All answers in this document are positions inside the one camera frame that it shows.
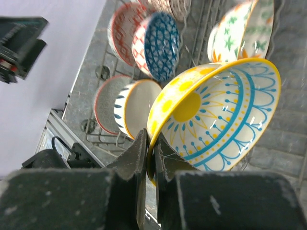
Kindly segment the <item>orange green leaf bowl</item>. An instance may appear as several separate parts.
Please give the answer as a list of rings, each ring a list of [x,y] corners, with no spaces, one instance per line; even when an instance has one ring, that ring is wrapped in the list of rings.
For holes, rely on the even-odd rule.
[[[265,58],[274,20],[274,1],[246,0],[230,9],[210,33],[211,62]]]

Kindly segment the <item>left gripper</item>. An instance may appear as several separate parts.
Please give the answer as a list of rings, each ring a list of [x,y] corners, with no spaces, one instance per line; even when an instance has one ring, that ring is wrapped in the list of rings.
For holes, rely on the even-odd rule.
[[[0,81],[24,80],[47,45],[39,36],[48,26],[43,17],[0,18]]]

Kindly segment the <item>yellow dotted bowl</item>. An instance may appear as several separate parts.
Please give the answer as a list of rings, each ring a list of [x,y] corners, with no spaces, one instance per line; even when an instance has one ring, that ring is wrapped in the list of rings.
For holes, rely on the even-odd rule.
[[[155,182],[154,146],[163,135],[193,168],[232,169],[257,143],[281,95],[277,67],[263,58],[192,67],[157,96],[147,120],[147,174]]]

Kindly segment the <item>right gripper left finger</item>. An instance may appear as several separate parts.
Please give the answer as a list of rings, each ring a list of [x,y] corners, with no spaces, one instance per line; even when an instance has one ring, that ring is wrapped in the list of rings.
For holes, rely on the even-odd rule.
[[[142,129],[130,147],[107,166],[105,229],[144,228],[146,154],[147,133]]]

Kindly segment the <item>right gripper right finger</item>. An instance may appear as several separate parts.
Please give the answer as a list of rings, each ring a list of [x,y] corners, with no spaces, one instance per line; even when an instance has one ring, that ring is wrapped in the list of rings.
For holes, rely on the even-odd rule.
[[[175,172],[195,168],[175,152],[163,134],[155,143],[154,159],[158,223],[163,228],[181,228]]]

